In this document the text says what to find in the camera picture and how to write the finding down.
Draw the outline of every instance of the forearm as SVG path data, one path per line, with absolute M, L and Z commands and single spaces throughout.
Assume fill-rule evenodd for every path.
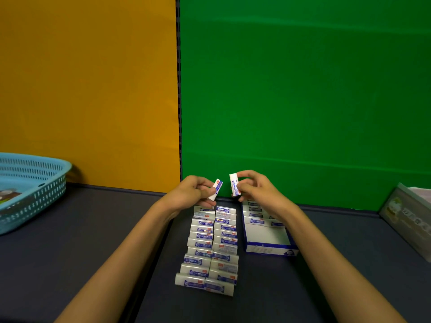
M 117 322 L 169 215 L 154 204 L 56 322 Z
M 405 322 L 298 206 L 288 201 L 285 211 L 278 215 L 292 234 L 339 322 Z

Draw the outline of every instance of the cartoon character on box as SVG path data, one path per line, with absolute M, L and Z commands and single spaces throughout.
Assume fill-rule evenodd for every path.
M 16 192 L 16 189 L 10 188 L 6 190 L 0 190 L 0 204 L 3 204 L 4 202 L 21 195 L 20 192 Z
M 391 219 L 393 223 L 398 222 L 398 212 L 401 211 L 402 203 L 398 197 L 394 198 L 389 202 L 389 205 L 385 208 L 386 215 Z

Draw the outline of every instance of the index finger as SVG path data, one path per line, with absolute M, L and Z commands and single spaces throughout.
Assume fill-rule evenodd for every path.
M 248 177 L 248 178 L 256 179 L 259 175 L 260 173 L 254 170 L 244 170 L 244 171 L 237 172 L 238 178 Z
M 211 188 L 214 185 L 214 183 L 211 180 L 208 180 L 204 177 L 197 177 L 197 184 L 198 185 L 204 185 L 204 186 L 207 186 L 209 188 Z

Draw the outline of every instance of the person's left arm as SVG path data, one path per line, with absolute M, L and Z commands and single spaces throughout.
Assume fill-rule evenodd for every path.
M 215 206 L 206 178 L 188 176 L 158 200 L 63 310 L 57 323 L 115 323 L 166 224 L 190 206 Z

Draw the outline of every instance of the wall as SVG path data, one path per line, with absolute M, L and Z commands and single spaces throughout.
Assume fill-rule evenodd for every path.
M 377 210 L 431 187 L 431 0 L 181 0 L 183 174 Z
M 0 0 L 0 151 L 72 179 L 156 192 L 179 181 L 175 0 Z

